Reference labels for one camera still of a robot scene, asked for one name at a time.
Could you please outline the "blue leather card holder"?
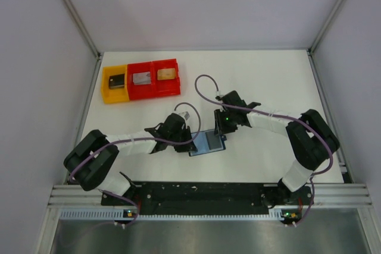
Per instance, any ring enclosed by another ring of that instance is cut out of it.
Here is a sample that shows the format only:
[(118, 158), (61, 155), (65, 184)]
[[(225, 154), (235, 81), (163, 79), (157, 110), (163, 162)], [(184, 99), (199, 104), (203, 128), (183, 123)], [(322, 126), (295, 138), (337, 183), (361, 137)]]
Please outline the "blue leather card holder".
[(189, 151), (188, 154), (193, 157), (223, 151), (226, 149), (226, 140), (225, 135), (215, 134), (213, 129), (201, 131), (193, 141), (196, 151)]

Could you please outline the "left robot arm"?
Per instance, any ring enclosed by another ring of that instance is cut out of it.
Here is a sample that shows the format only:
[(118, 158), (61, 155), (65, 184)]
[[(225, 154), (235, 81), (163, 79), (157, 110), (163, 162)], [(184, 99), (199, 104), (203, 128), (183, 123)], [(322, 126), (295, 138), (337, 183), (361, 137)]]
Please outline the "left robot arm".
[(64, 166), (84, 191), (124, 195), (132, 183), (117, 170), (128, 156), (153, 154), (172, 146), (178, 153), (196, 151), (188, 112), (172, 112), (163, 123), (135, 134), (106, 135), (92, 130), (66, 156)]

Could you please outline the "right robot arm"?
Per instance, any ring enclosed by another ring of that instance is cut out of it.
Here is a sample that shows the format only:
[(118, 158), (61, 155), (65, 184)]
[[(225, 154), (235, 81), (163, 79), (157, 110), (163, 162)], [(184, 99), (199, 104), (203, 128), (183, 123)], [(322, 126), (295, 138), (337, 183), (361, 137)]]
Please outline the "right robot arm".
[(217, 95), (216, 99), (221, 109), (214, 111), (215, 134), (233, 133), (239, 126), (246, 126), (271, 131), (289, 139), (295, 160), (277, 186), (266, 189), (262, 194), (267, 206), (287, 204), (296, 199), (295, 193), (340, 147), (339, 140), (315, 109), (292, 119), (288, 115), (267, 111), (260, 103), (247, 104), (235, 90), (223, 96)]

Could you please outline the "black credit card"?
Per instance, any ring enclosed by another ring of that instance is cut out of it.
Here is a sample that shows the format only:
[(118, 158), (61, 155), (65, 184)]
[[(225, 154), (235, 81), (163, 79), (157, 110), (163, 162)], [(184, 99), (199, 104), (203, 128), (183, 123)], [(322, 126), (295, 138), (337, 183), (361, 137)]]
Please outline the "black credit card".
[(219, 135), (215, 135), (214, 131), (205, 133), (209, 150), (224, 149), (223, 139)]

